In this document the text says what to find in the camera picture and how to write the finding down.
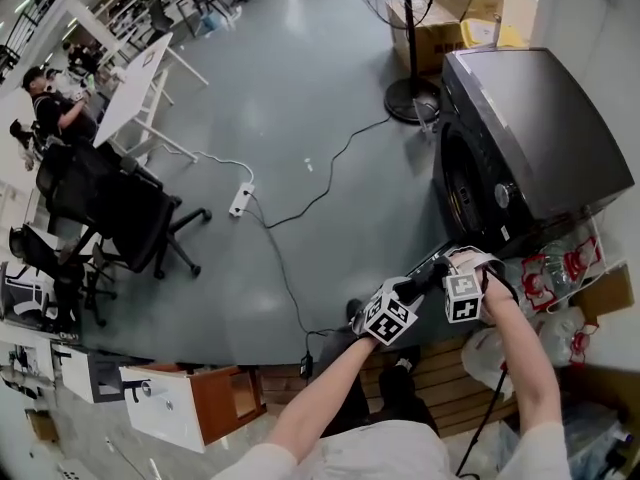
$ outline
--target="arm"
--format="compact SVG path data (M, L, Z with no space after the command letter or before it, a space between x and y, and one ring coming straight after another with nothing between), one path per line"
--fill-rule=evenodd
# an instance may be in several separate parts
M82 112L85 103L86 101L84 99L81 99L73 106L71 110L69 110L69 112L60 116L60 119L58 119L58 126L61 130L64 130L76 120L76 118L80 115L80 112Z
M560 389L551 362L509 291L493 276L484 303L502 337L522 434L542 423L562 423Z
M287 405L266 442L287 449L301 462L338 413L360 368L377 344L373 338L362 338L351 345Z

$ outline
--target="washing machine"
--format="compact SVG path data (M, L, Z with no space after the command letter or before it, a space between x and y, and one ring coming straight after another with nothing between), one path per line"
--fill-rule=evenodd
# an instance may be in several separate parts
M580 85L546 49L445 57L434 183L452 237L524 255L634 181Z

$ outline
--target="gray shirt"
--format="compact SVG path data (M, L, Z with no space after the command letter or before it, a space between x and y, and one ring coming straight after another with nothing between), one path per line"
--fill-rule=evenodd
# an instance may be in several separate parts
M383 421L321 439L299 465L274 444L255 446L215 480L451 480L449 454L427 425ZM529 430L497 480L570 480L564 430L545 423Z

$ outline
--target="ceiling light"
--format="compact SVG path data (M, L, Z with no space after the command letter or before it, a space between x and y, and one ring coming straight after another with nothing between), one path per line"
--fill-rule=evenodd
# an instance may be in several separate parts
M19 13L22 9L24 9L24 7L25 7L29 2L31 2L31 0L25 0L25 1L24 1L24 2L22 2L18 7L16 7L16 10L15 10L15 11L13 11L13 12L15 12L16 14L17 14L17 13Z
M67 37L69 37L71 35L71 32L73 32L76 29L76 26L74 25L73 28L71 30L69 30L69 32L67 32L64 37L62 38L62 40L64 41Z

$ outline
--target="cable on floor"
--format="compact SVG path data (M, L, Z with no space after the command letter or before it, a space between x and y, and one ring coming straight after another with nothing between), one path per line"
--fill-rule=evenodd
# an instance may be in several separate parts
M248 213L249 215L253 216L253 218L256 219L260 223L262 228L266 231L267 236L269 237L269 241L271 242L271 246L273 247L273 249L274 249L274 251L276 253L276 257L278 258L278 266L280 267L280 272L282 273L282 279L284 280L284 286L285 286L285 288L287 290L287 293L289 294L289 298L291 299L291 302L293 302L293 305L296 308L296 320L298 321L298 326L300 327L302 332L305 333L304 346L305 346L306 354L310 354L310 351L309 351L309 336L315 335L315 336L326 337L328 332L334 331L335 329L320 329L318 331L310 331L305 327L304 323L302 322L302 317L300 315L300 305L298 304L298 301L297 301L295 295L293 294L293 290L291 289L291 285L289 284L289 278L287 277L287 269L286 269L286 266L285 266L285 263L284 263L284 258L282 257L282 252L280 251L280 248L278 247L278 243L276 242L275 238L273 237L273 234L271 233L271 230L266 226L266 224L264 222L264 215L262 214L262 210L259 208L260 215L256 215L251 210L244 210L244 211L246 213Z
M482 429L487 424L487 421L489 421L489 416L491 416L491 413L493 412L493 408L495 407L496 402L498 401L498 397L500 396L500 391L502 390L502 384L504 384L504 380L506 378L507 378L507 369L505 368L502 371L500 380L498 381L498 387L496 387L496 390L493 393L493 398L491 399L491 402L489 402L489 407L487 408L487 412L485 413L484 418L482 419L482 423L480 423L480 426L478 427L478 430L476 430L476 433L473 434L473 437L471 438L471 442L469 443L469 448L467 448L467 451L465 452L464 457L462 457L462 460L460 461L460 465L458 466L458 471L456 471L456 476L458 478L463 478L466 476L466 475L460 476L460 472L462 471L462 468L466 464L467 459L469 458L469 454L471 453L471 450L478 442L478 438L480 437L480 433L482 432Z
M180 151L174 151L173 149L171 149L166 144L160 144L158 147L166 149L167 153L171 153L172 155L181 155L182 154ZM238 160L228 160L228 159L223 160L223 159L218 158L215 155L212 155L211 153L205 153L204 151L194 151L193 153L195 155L202 155L204 157L210 158L211 160L215 160L219 164L234 164L234 165L239 165L240 167L244 167L247 170L247 172L251 175L251 179L249 180L249 183L251 183L253 185L253 180L255 179L255 176L253 174L253 171L251 170L251 167L249 167L247 164L245 164L243 162L240 162Z
M329 192L331 191L331 184L333 183L333 164L335 163L335 161L340 157L340 155L342 155L351 145L351 141L353 140L353 138L356 135L360 135L361 133L364 133L366 131L371 130L372 128L375 128L376 126L380 126L381 124L384 124L388 121L391 120L391 116L387 117L386 119L383 119L382 121L377 121L373 124L370 124L368 126L365 126L364 128L361 128L360 130L353 132L350 136L349 136L349 140L347 140L347 143L344 145L344 147L338 151L333 158L331 159L331 167L329 170L329 181L327 183L327 188L324 190L324 192L322 192L322 194L320 194L319 196L317 196L316 198L314 198L305 208L304 210L302 210L300 213L297 213L296 215L292 215L291 217L287 217L286 219L282 219L279 220L277 222L274 222L273 224L267 224L265 222L264 219L264 213L262 212L262 208L260 208L260 203L258 202L258 198L256 196L254 196L253 194L249 194L249 196L256 202L256 205L258 205L258 209L260 210L260 214L263 216L262 217L262 224L264 225L264 227L267 230L273 229L281 224L284 224L285 222L290 222L292 220L296 220L299 219L300 217L302 217L305 213L307 213L307 211L309 210L309 208L311 208L315 203L317 203L318 201L320 201L320 199L322 199L323 197L325 197L327 194L329 194Z
M120 456L125 460L125 462L126 462L127 464L129 464L129 466L131 466L131 467L133 468L133 470L134 470L136 473L138 473L138 476L139 476L140 478L142 478L142 480L147 480L147 479L146 479L146 477L142 474L142 472L141 472L137 467L135 467L135 465L133 464L133 462L131 462L131 461L127 458L127 456L126 456L124 453L122 453L122 450L120 450L120 448L118 448L118 447L114 444L114 442L113 442L111 439L109 439L109 438L107 438L107 445L109 445L109 446L110 446L111 448L113 448L116 452L118 452L118 455L120 455Z

